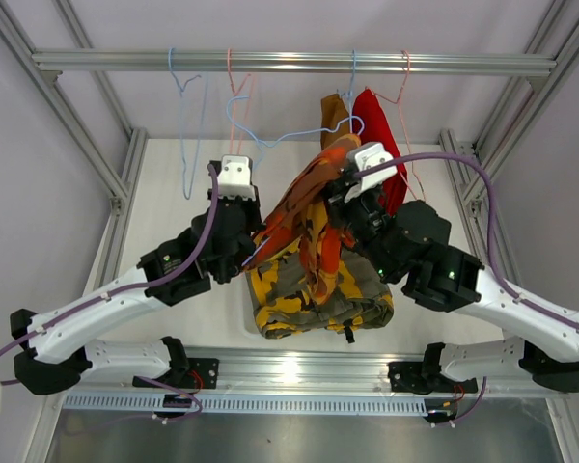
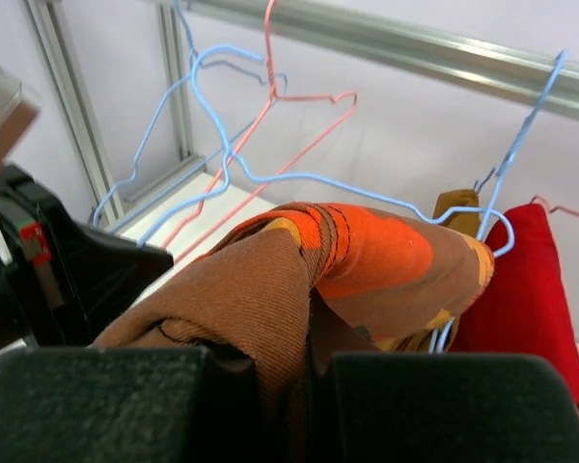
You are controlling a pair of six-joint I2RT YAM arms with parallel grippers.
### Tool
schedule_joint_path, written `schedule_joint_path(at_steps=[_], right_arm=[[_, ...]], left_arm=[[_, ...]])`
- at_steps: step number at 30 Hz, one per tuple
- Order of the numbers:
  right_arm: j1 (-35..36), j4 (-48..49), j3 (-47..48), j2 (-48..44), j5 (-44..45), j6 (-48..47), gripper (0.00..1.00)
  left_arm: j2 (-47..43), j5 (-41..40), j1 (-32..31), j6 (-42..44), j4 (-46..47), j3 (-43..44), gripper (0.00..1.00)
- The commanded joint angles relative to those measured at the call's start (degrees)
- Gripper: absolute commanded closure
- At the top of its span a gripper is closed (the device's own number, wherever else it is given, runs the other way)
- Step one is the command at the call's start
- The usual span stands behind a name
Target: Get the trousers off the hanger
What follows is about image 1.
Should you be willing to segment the orange brown camouflage trousers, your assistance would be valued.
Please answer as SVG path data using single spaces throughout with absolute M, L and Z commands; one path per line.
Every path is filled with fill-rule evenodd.
M 251 283 L 267 263 L 296 244 L 310 299 L 320 305 L 330 298 L 337 284 L 341 245 L 353 241 L 330 225 L 321 193 L 329 182 L 341 177 L 346 156 L 360 146 L 357 135 L 347 134 L 318 154 L 294 179 L 265 219 L 264 230 L 255 235 L 262 248 L 245 265 Z

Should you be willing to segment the yellow grey camouflage trousers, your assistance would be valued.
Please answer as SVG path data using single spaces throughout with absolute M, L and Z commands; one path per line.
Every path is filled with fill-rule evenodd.
M 253 317 L 268 340 L 326 329 L 354 342 L 358 329 L 385 327 L 394 316 L 390 288 L 369 261 L 352 250 L 353 238 L 330 226 L 322 201 L 297 217 L 290 234 L 261 234 L 278 252 L 245 272 Z

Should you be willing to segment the white plastic basket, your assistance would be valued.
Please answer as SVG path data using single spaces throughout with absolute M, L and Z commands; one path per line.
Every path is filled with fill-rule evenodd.
M 241 283 L 242 291 L 242 312 L 241 312 L 241 330 L 249 339 L 261 339 L 262 335 L 256 324 L 254 316 L 254 302 L 247 283 Z

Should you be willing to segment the blue hanger of orange camouflage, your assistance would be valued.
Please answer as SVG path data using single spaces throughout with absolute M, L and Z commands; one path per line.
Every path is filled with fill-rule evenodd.
M 359 135 L 361 135 L 363 133 L 363 131 L 365 130 L 365 123 L 364 123 L 363 119 L 358 117 L 358 116 L 355 116 L 352 112 L 349 112 L 349 115 L 345 118 L 342 118 L 333 128 L 321 127 L 321 128 L 313 128 L 313 129 L 309 129 L 309 130 L 291 131 L 291 132 L 283 134 L 282 136 L 280 136 L 279 138 L 277 138 L 274 141 L 265 141 L 264 139 L 261 139 L 252 129 L 250 129 L 249 127 L 247 127 L 243 123 L 239 123 L 235 119 L 235 116 L 231 115 L 231 106 L 235 102 L 242 101 L 242 100 L 249 100 L 249 99 L 250 99 L 250 96 L 247 96 L 247 95 L 238 95 L 238 96 L 234 96 L 234 97 L 230 98 L 228 100 L 227 105 L 226 105 L 226 116 L 227 116 L 228 120 L 230 121 L 232 127 L 237 128 L 240 132 L 248 135 L 254 141 L 256 148 L 260 154 L 260 156 L 254 162 L 254 167 L 253 167 L 254 172 L 256 172 L 258 170 L 258 168 L 260 167 L 260 165 L 262 164 L 262 162 L 266 158 L 268 150 L 275 149 L 278 145 L 280 145 L 281 143 L 284 143 L 285 141 L 287 141 L 289 139 L 295 139 L 295 138 L 300 138 L 300 137 L 306 137 L 307 135 L 315 135 L 315 134 L 322 134 L 322 133 L 326 133 L 326 134 L 338 133 L 339 130 L 341 129 L 341 125 L 343 123 L 348 123 L 349 125 L 352 125 L 354 120 L 356 120 L 359 123 L 359 131 L 358 131 Z

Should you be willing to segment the blue hanger of yellow trousers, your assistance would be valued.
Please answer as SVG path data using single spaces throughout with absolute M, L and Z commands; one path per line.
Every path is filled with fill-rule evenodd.
M 202 146 L 202 130 L 207 112 L 207 97 L 209 87 L 209 77 L 207 73 L 194 74 L 185 79 L 180 79 L 178 75 L 178 66 L 175 60 L 177 50 L 174 47 L 168 49 L 167 52 L 167 69 L 172 77 L 178 92 L 179 110 L 178 110 L 178 135 L 179 135 L 179 156 L 181 161 L 181 192 L 186 201 L 189 201 L 193 194 L 195 175 L 199 167 L 201 146 Z M 188 92 L 191 84 L 197 81 L 203 82 L 203 101 L 201 104 L 198 130 L 195 135 L 195 145 L 192 150 L 187 148 L 187 129 L 191 125 L 189 121 L 192 110 L 192 102 Z

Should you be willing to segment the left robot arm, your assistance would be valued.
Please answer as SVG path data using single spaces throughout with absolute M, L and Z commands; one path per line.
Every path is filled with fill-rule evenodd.
M 188 229 L 140 258 L 120 278 L 51 313 L 20 309 L 10 317 L 21 340 L 14 356 L 16 380 L 34 395 L 66 391 L 83 381 L 129 382 L 149 387 L 201 387 L 182 342 L 120 343 L 101 335 L 147 313 L 155 313 L 227 284 L 254 253 L 251 234 L 261 224 L 254 186 L 220 195 L 209 208 L 214 218 L 195 217 Z

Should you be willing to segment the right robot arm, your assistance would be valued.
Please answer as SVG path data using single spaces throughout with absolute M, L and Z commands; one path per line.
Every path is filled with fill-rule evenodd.
M 475 392 L 482 377 L 512 377 L 579 393 L 579 312 L 498 282 L 492 268 L 450 245 L 450 222 L 426 203 L 412 201 L 389 215 L 378 196 L 378 188 L 365 190 L 348 177 L 323 189 L 332 224 L 352 235 L 354 251 L 379 280 L 402 283 L 402 293 L 423 308 L 473 316 L 509 334 L 475 344 L 431 343 L 419 362 L 392 362 L 393 391 Z

